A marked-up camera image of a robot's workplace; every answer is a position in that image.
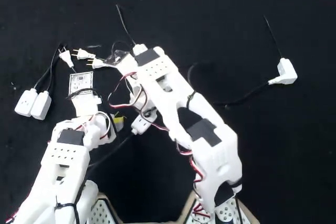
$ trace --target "white cable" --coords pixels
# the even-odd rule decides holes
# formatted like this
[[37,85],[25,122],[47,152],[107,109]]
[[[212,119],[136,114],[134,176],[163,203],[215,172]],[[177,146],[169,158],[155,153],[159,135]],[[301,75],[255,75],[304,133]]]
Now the white cable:
[[[140,95],[141,95],[141,92],[142,92],[142,87],[141,89],[139,90],[139,93],[138,95],[135,97],[134,101],[132,103],[124,103],[124,104],[117,104],[117,105],[113,105],[113,104],[109,104],[112,108],[122,108],[122,107],[129,107],[129,106],[133,106],[135,105],[135,103],[137,102],[137,100],[139,99]],[[111,97],[112,93],[109,94],[107,100],[109,101],[110,100],[110,97]]]
[[106,136],[106,135],[109,133],[109,131],[111,130],[111,124],[112,124],[111,119],[110,119],[110,117],[109,117],[105,112],[98,111],[98,112],[96,113],[96,115],[97,115],[97,114],[102,114],[102,115],[104,115],[105,118],[109,121],[109,124],[108,124],[108,126],[107,126],[106,132],[102,135],[102,136]]
[[131,93],[131,94],[133,94],[133,92],[131,91],[131,88],[130,88],[130,86],[129,86],[129,84],[128,84],[128,80],[125,78],[125,83],[126,83],[126,87],[127,87],[127,89],[128,89],[128,91]]

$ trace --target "black cloth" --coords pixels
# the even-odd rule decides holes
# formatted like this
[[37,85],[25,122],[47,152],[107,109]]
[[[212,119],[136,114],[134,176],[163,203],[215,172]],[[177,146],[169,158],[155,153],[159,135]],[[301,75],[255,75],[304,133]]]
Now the black cloth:
[[[106,57],[115,40],[127,40],[118,3],[135,42],[161,46],[183,75],[184,66],[194,62],[214,63],[192,73],[194,88],[210,101],[235,100],[277,76],[280,57],[267,16],[299,78],[243,105],[217,108],[239,136],[239,198],[262,223],[331,223],[336,196],[334,1],[0,0],[1,217],[29,193],[54,125],[75,116],[65,100],[71,70],[58,63],[44,121],[15,114],[16,102],[48,67],[59,42],[83,49],[101,45],[88,51]],[[74,62],[78,71],[89,70],[85,61]],[[116,70],[98,69],[94,86],[106,98],[119,78]],[[127,101],[125,87],[117,94],[114,102]],[[134,118],[131,109],[121,113],[129,123]],[[187,114],[181,113],[186,124]],[[103,163],[93,179],[125,222],[140,222],[177,219],[193,177],[187,158],[167,134],[150,129]]]

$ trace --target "white connector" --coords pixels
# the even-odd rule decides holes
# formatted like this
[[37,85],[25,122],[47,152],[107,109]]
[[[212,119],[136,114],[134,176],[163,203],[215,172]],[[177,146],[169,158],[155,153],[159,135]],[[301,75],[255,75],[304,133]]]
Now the white connector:
[[94,59],[96,55],[90,54],[89,52],[86,52],[85,50],[79,48],[79,49],[74,49],[74,51],[77,52],[77,54],[71,54],[72,56],[76,56],[77,60],[84,60],[84,59]]
[[37,98],[36,89],[25,90],[21,95],[19,101],[17,102],[14,111],[19,115],[31,116],[31,109],[34,105],[34,102]]
[[65,50],[64,52],[61,52],[59,54],[59,57],[66,63],[68,64],[69,68],[74,67],[74,63],[71,60],[71,54],[69,50]]
[[113,67],[112,65],[104,63],[101,59],[94,58],[93,60],[88,60],[91,61],[91,63],[88,63],[87,66],[92,66],[93,69],[96,68],[103,68],[103,67]]
[[51,98],[49,96],[48,91],[44,91],[38,94],[34,102],[32,111],[30,112],[33,118],[44,120],[48,113],[50,104],[51,104]]
[[281,58],[278,64],[280,76],[268,81],[269,85],[273,84],[292,84],[298,78],[295,69],[289,59]]

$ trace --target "cable on table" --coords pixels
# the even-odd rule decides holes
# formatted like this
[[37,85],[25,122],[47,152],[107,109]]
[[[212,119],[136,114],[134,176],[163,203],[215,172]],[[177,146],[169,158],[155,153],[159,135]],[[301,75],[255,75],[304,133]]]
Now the cable on table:
[[133,43],[133,45],[135,46],[136,43],[135,41],[133,40],[133,38],[131,37],[130,33],[128,32],[127,28],[126,28],[126,25],[125,25],[125,22],[124,22],[124,18],[122,16],[122,13],[121,13],[121,10],[120,10],[120,6],[118,4],[115,5],[116,8],[117,8],[117,11],[118,11],[118,14],[119,14],[119,17],[120,17],[120,20],[121,20],[121,24],[126,32],[126,34],[128,35],[129,39],[131,40],[131,42]]
[[238,215],[239,215],[240,224],[243,224],[243,219],[241,217],[242,213],[240,212],[240,207],[239,207],[239,202],[238,202],[237,196],[235,197],[235,201],[236,201],[236,206],[237,206],[237,211],[238,211]]
[[103,163],[108,157],[110,157],[112,154],[114,154],[117,150],[119,150],[134,134],[131,133],[130,135],[128,135],[116,148],[114,148],[110,153],[106,154],[103,158],[101,158],[100,160],[98,160],[97,162],[94,162],[93,164],[90,164],[88,166],[88,168],[90,168],[89,172],[87,173],[87,175],[89,176],[90,173],[92,173],[92,171],[94,169],[96,169],[101,163]]
[[217,106],[224,106],[224,107],[228,107],[231,105],[239,105],[242,104],[243,102],[245,102],[248,98],[252,97],[253,95],[256,95],[257,93],[261,92],[264,88],[269,87],[268,82],[263,83],[257,87],[255,87],[254,89],[252,89],[251,91],[249,91],[248,93],[246,93],[243,97],[238,98],[232,102],[214,102],[213,105],[217,105]]
[[38,79],[38,81],[35,83],[34,85],[34,89],[38,90],[39,89],[39,85],[45,80],[45,78],[52,72],[52,68],[54,67],[54,65],[57,63],[57,60],[54,60],[55,55],[57,54],[57,51],[59,50],[59,48],[61,47],[61,44],[58,44],[55,53],[53,55],[53,59],[51,60],[51,64],[48,67],[48,69],[43,73],[43,75],[40,77],[40,79]]

